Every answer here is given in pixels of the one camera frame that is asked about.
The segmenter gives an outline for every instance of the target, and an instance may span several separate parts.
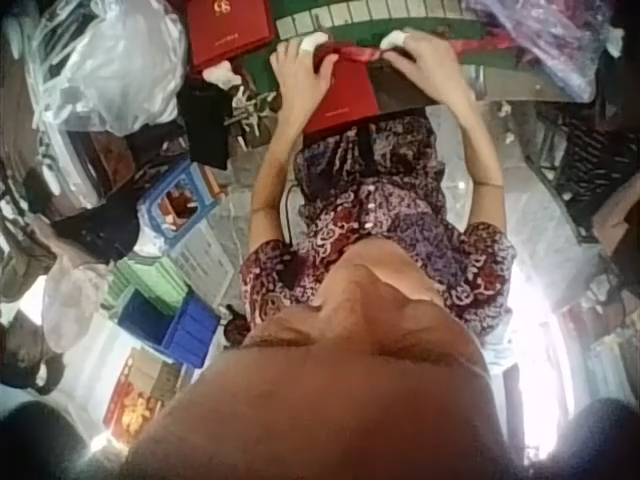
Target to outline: woman's arm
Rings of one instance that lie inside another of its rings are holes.
[[[628,225],[625,217],[631,208],[640,201],[640,173],[620,187],[604,203],[593,217],[593,233],[611,255],[624,234]]]
[[[287,131],[286,126],[279,124],[260,167],[251,195],[249,252],[269,240],[284,239],[280,201],[287,181],[295,137],[296,132]]]
[[[448,42],[410,31],[404,48],[415,61],[395,53],[383,56],[437,102],[449,107],[462,129],[466,164],[473,180],[469,222],[487,222],[505,229],[504,180],[491,135]]]
[[[476,108],[458,117],[467,170],[473,181],[469,223],[487,222],[506,232],[504,177],[493,139]]]
[[[270,58],[280,84],[282,109],[251,195],[249,252],[264,242],[284,237],[280,201],[287,181],[289,159],[302,130],[331,85],[333,65],[338,59],[337,55],[329,55],[316,74],[313,53],[300,50],[300,42],[300,39],[281,42]]]

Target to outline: red patterned dress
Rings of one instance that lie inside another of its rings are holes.
[[[295,246],[268,241],[245,260],[242,294],[252,325],[310,302],[345,249],[368,237],[404,248],[479,339],[505,318],[515,249],[493,225],[460,232],[447,221],[444,164],[425,115],[380,119],[309,145],[294,172],[307,232]]]

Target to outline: white plastic bag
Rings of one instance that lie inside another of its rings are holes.
[[[70,350],[89,332],[109,284],[106,265],[73,268],[61,255],[47,275],[42,301],[42,329],[49,347]]]
[[[27,59],[40,121],[124,136],[177,115],[187,39],[163,0],[59,0]]]

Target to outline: blue container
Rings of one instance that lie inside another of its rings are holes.
[[[162,236],[169,249],[180,243],[218,205],[213,180],[211,168],[183,160],[166,172],[138,202],[146,214],[149,227]],[[188,195],[193,204],[193,211],[188,218],[182,218],[184,223],[180,226],[171,225],[167,220],[168,211],[165,209],[171,206],[167,197],[171,192]]]
[[[161,345],[171,327],[173,315],[162,313],[140,290],[135,289],[125,304],[118,325],[151,345]]]
[[[160,347],[171,358],[202,368],[218,325],[220,317],[191,291],[173,318]]]
[[[193,291],[178,313],[165,315],[135,290],[122,309],[118,325],[179,362],[202,368],[220,317]]]

